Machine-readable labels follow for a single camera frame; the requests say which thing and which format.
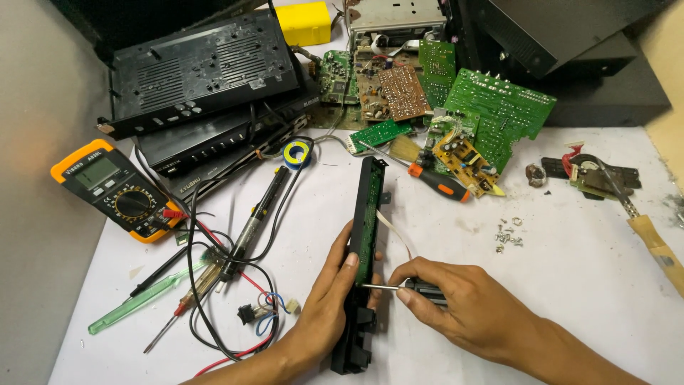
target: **white table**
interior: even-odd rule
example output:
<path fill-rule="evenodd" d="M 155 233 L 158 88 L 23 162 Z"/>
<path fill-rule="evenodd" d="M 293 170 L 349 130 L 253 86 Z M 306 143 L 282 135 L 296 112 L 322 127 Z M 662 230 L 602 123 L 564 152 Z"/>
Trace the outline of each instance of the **white table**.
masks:
<path fill-rule="evenodd" d="M 338 49 L 345 42 L 340 36 L 311 51 L 322 54 Z M 304 133 L 318 136 L 323 132 L 313 129 Z M 337 132 L 342 138 L 348 134 Z M 613 201 L 584 199 L 560 179 L 550 179 L 539 189 L 527 185 L 527 164 L 539 163 L 542 156 L 560 158 L 568 150 L 563 144 L 577 140 L 587 142 L 584 152 L 609 164 L 640 170 L 644 187 L 636 190 L 634 204 L 651 217 L 675 254 L 684 256 L 684 230 L 674 215 L 679 191 L 641 128 L 543 129 L 535 141 L 523 139 L 514 146 L 516 155 L 499 182 L 507 197 L 483 196 L 467 204 L 442 199 L 408 176 L 404 167 L 388 160 L 385 189 L 392 192 L 393 200 L 381 211 L 404 234 L 414 255 L 478 264 L 534 312 L 557 321 L 612 362 L 654 384 L 680 384 L 684 377 L 684 299 L 625 223 L 622 207 Z M 317 153 L 321 163 L 312 163 L 302 172 L 273 249 L 259 263 L 286 300 L 296 298 L 300 303 L 304 303 L 330 243 L 353 216 L 361 164 L 331 140 L 321 143 Z M 280 164 L 281 160 L 264 162 L 217 189 L 198 205 L 198 210 L 216 217 L 201 219 L 212 229 L 227 229 L 235 239 Z M 544 195 L 547 190 L 551 195 Z M 503 254 L 496 254 L 494 235 L 499 219 L 508 219 L 510 224 L 513 216 L 524 221 L 522 227 L 513 227 L 525 246 L 508 244 Z M 256 250 L 262 250 L 266 241 L 267 233 L 262 233 Z M 376 270 L 385 278 L 407 261 L 398 237 L 382 226 L 378 248 L 386 260 L 377 264 Z M 192 337 L 187 315 L 150 353 L 142 354 L 186 293 L 187 280 L 100 334 L 88 334 L 89 324 L 126 299 L 137 283 L 177 249 L 171 236 L 143 245 L 107 221 L 50 384 L 176 384 L 223 358 Z M 199 256 L 201 249 L 197 246 L 194 255 Z M 129 272 L 139 266 L 144 267 L 131 279 Z M 184 266 L 182 262 L 171 271 Z M 248 267 L 246 273 L 265 285 L 258 271 Z M 243 326 L 236 316 L 239 306 L 254 303 L 256 298 L 257 291 L 244 279 L 231 283 L 227 293 L 211 296 L 207 309 L 230 349 L 245 349 L 260 340 L 253 326 Z M 538 383 L 451 345 L 390 295 L 378 308 L 378 318 L 379 332 L 371 337 L 373 361 L 366 373 L 340 376 L 322 364 L 302 383 Z M 296 316 L 284 316 L 280 335 L 295 320 Z M 210 339 L 201 321 L 198 329 Z"/>

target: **white wall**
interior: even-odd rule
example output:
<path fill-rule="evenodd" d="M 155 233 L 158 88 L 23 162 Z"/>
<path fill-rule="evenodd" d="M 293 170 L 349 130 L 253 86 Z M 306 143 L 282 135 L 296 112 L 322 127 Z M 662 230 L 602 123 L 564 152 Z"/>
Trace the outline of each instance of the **white wall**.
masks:
<path fill-rule="evenodd" d="M 0 1 L 0 384 L 52 371 L 105 217 L 49 171 L 101 137 L 106 90 L 105 67 L 51 3 Z"/>

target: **multimeter display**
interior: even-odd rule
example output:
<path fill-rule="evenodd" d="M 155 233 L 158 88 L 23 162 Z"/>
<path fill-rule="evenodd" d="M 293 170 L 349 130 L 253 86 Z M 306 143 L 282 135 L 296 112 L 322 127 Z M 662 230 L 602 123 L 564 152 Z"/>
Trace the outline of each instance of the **multimeter display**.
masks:
<path fill-rule="evenodd" d="M 164 218 L 176 205 L 140 172 L 121 151 L 102 139 L 86 145 L 50 174 L 72 193 L 90 203 L 143 243 L 157 240 L 181 219 Z"/>
<path fill-rule="evenodd" d="M 119 168 L 107 158 L 100 158 L 90 163 L 82 171 L 74 174 L 77 181 L 81 182 L 85 188 L 91 189 L 111 177 Z"/>

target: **brown circuit board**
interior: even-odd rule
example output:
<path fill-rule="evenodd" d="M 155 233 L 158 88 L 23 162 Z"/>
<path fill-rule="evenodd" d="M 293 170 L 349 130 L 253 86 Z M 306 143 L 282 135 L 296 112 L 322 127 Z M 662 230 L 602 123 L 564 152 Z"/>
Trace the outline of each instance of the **brown circuit board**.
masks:
<path fill-rule="evenodd" d="M 432 153 L 477 198 L 491 190 L 499 180 L 496 169 L 487 163 L 459 129 L 449 132 L 432 147 Z"/>
<path fill-rule="evenodd" d="M 385 72 L 386 58 L 396 48 L 380 48 L 380 54 L 370 46 L 360 46 L 354 52 L 354 74 L 361 102 L 361 120 L 375 124 L 391 119 L 389 102 L 384 96 L 379 74 Z M 413 52 L 402 51 L 394 55 L 391 68 L 413 65 L 415 71 L 422 73 L 419 57 Z"/>
<path fill-rule="evenodd" d="M 378 77 L 395 122 L 417 118 L 431 110 L 412 65 L 396 66 L 380 72 Z"/>

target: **red-handled screwdriver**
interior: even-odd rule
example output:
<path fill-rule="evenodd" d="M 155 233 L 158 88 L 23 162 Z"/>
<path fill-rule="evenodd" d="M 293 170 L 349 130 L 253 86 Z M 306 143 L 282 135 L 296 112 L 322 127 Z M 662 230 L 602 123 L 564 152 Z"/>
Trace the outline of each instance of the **red-handled screwdriver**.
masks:
<path fill-rule="evenodd" d="M 415 163 L 411 163 L 411 165 L 406 164 L 401 160 L 398 160 L 397 158 L 394 158 L 393 156 L 384 153 L 379 149 L 376 149 L 368 143 L 363 142 L 362 140 L 359 140 L 358 142 L 368 147 L 369 149 L 379 153 L 380 155 L 384 155 L 408 167 L 409 175 L 422 180 L 432 190 L 435 190 L 439 195 L 443 197 L 451 199 L 452 201 L 459 201 L 461 203 L 464 203 L 468 200 L 468 197 L 470 197 L 470 191 L 468 191 L 465 187 L 461 186 L 456 180 L 446 175 L 433 173 L 431 171 L 425 171 L 423 170 L 423 167 L 420 167 L 418 164 Z"/>

